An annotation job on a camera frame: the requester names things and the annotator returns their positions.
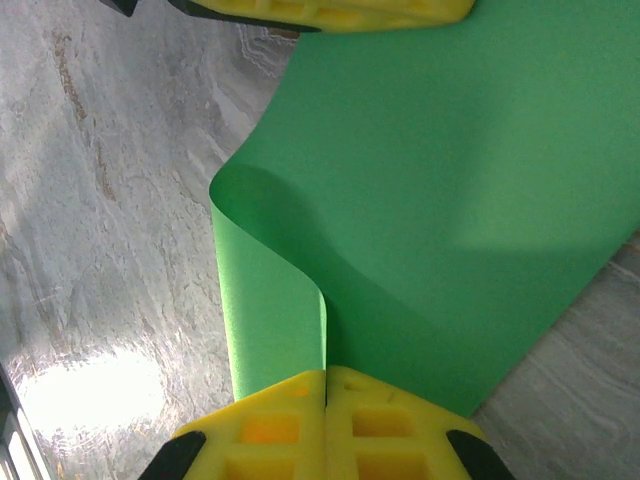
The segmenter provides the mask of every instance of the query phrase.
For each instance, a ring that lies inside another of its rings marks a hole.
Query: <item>black object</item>
[[[165,443],[138,480],[182,480],[207,441],[193,431]]]
[[[516,480],[488,443],[460,430],[448,431],[447,438],[472,480]]]
[[[116,12],[120,12],[127,17],[133,15],[133,11],[138,5],[138,0],[100,0],[107,7],[113,8]]]

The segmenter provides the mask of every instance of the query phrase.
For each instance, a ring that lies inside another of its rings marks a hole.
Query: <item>green sheet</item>
[[[236,396],[329,363],[469,414],[640,224],[639,156],[637,0],[304,35],[211,185]]]

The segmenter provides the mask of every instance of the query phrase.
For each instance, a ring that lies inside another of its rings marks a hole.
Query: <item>yellow plastic block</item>
[[[186,475],[167,473],[189,456],[188,445],[174,443],[141,478],[471,480],[447,438],[454,430],[485,440],[465,418],[354,370],[331,367],[326,376],[297,375],[183,427],[173,442],[189,432],[206,436],[196,434],[204,443],[187,460]]]
[[[329,369],[327,390],[328,480],[470,479],[446,436],[485,440],[469,420],[348,368]]]
[[[207,437],[184,480],[324,479],[325,385],[302,373],[181,428]]]
[[[459,22],[474,0],[193,0],[227,15],[316,27],[326,32],[365,32]]]

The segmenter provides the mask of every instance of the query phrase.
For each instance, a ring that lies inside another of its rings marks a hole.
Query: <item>marble floor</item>
[[[231,400],[207,185],[294,41],[0,3],[0,362],[52,478],[136,479]],[[640,238],[475,414],[520,480],[636,479]]]

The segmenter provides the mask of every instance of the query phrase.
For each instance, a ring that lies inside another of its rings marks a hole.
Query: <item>square hole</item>
[[[227,459],[225,480],[293,480],[296,470],[292,459]]]
[[[284,17],[297,18],[302,15],[304,5],[302,3],[281,2],[273,0],[271,2],[271,11]]]
[[[410,437],[409,414],[397,408],[363,408],[353,414],[354,437]]]
[[[240,432],[240,443],[297,443],[300,419],[287,413],[262,413],[247,418]]]
[[[358,454],[358,480],[427,480],[420,453]]]

